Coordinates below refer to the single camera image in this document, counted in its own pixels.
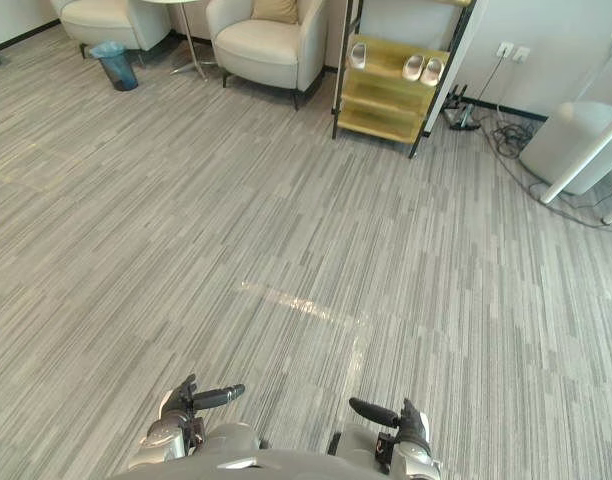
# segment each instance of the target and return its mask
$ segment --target wall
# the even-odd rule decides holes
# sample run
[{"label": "wall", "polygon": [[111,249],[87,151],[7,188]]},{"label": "wall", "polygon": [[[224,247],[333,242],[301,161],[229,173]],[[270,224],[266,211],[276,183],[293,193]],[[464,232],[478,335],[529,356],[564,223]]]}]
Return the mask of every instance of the wall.
[{"label": "wall", "polygon": [[0,0],[0,43],[56,18],[50,0]]},{"label": "wall", "polygon": [[[203,13],[208,1],[187,4],[191,30],[201,38],[209,37]],[[345,5],[346,0],[328,0],[326,64],[333,67],[339,62]],[[455,9],[429,0],[365,0],[364,8],[363,32],[428,46],[445,46],[450,28],[436,25],[450,27],[456,20]],[[490,0],[455,83],[468,84],[467,96],[477,97],[498,61],[499,43],[527,46],[528,61],[504,60],[482,100],[549,115],[574,99],[587,73],[604,61],[610,33],[612,0]],[[612,63],[587,98],[612,103]]]},{"label": "wall", "polygon": [[[191,32],[199,38],[209,38],[206,25],[206,5],[210,0],[186,4]],[[173,26],[184,32],[177,6],[169,7]],[[346,0],[328,0],[328,46],[326,65],[337,67],[341,48]],[[377,34],[394,41],[420,43],[431,48],[446,46],[457,22],[457,9],[432,0],[364,0],[362,33]]]},{"label": "wall", "polygon": [[[499,60],[499,43],[525,45],[527,62],[504,60],[482,100],[549,115],[603,63],[611,33],[612,0],[491,0],[456,83],[477,97]],[[612,103],[612,62],[586,98]]]}]

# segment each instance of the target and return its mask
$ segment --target wooden shelf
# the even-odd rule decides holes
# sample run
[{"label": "wooden shelf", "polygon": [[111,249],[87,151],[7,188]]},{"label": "wooden shelf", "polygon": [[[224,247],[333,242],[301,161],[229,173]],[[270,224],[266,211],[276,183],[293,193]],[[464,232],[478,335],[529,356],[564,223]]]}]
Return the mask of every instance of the wooden shelf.
[{"label": "wooden shelf", "polygon": [[435,88],[419,82],[393,81],[351,70],[342,89],[342,99],[346,105],[384,115],[425,117],[434,93]]},{"label": "wooden shelf", "polygon": [[421,118],[387,116],[378,111],[344,105],[337,123],[340,127],[402,143],[413,143],[421,128]]},{"label": "wooden shelf", "polygon": [[471,4],[472,0],[433,0],[436,3],[446,3],[448,5],[454,5],[456,7],[466,8]]},{"label": "wooden shelf", "polygon": [[[443,74],[450,57],[457,51],[462,40],[465,26],[468,24],[477,0],[431,0],[437,3],[461,7],[463,10],[453,29],[450,41],[451,51],[391,42],[381,38],[353,33],[359,31],[363,3],[346,0],[346,22],[342,51],[344,58],[339,63],[337,82],[335,84],[335,103],[333,113],[333,138],[338,128],[386,138],[401,143],[412,144],[408,158],[412,158],[419,144],[421,130],[426,125],[429,111],[440,100],[438,89],[444,84],[440,78],[435,87],[421,82],[411,82],[402,77],[404,65],[413,55],[424,58],[428,65],[431,58],[438,58],[444,63]],[[351,13],[357,11],[354,20]],[[366,46],[364,67],[353,68],[349,57],[357,44]]]},{"label": "wooden shelf", "polygon": [[[448,62],[448,52],[389,42],[367,35],[354,35],[349,41],[349,53],[353,46],[360,42],[366,44],[366,66],[362,71],[380,77],[406,81],[402,78],[402,69],[406,61],[413,55],[423,55],[426,62],[431,57],[441,59],[444,64]],[[348,60],[347,70],[353,70]]]}]

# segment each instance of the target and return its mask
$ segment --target trash can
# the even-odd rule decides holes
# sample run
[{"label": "trash can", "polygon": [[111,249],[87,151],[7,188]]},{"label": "trash can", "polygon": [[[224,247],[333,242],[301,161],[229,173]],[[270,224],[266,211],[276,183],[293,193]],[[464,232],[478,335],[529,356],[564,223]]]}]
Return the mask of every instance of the trash can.
[{"label": "trash can", "polygon": [[137,78],[130,63],[126,60],[123,45],[117,42],[104,42],[90,49],[90,54],[98,58],[108,79],[115,90],[125,92],[137,86]]}]

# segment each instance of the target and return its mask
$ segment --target wall socket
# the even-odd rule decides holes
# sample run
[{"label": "wall socket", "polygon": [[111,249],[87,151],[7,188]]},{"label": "wall socket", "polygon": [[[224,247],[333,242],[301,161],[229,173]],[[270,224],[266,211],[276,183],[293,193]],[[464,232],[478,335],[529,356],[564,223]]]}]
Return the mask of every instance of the wall socket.
[{"label": "wall socket", "polygon": [[513,45],[510,42],[502,42],[499,44],[499,48],[497,49],[497,56],[508,58],[510,57],[511,52],[513,51]]},{"label": "wall socket", "polygon": [[513,62],[524,63],[528,58],[528,54],[530,53],[530,48],[528,47],[518,47],[517,52],[515,52],[515,56],[513,57]]}]

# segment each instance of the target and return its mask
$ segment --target white armchair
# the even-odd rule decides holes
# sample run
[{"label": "white armchair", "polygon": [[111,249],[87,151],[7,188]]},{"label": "white armchair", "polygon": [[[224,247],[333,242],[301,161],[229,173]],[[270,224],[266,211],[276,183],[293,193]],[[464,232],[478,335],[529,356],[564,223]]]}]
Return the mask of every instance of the white armchair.
[{"label": "white armchair", "polygon": [[166,5],[142,0],[51,0],[69,37],[94,45],[114,40],[150,50],[170,32]]},{"label": "white armchair", "polygon": [[253,0],[208,4],[208,28],[224,86],[229,73],[293,93],[314,84],[324,66],[326,0],[298,0],[297,10],[298,23],[290,25],[251,19]]}]

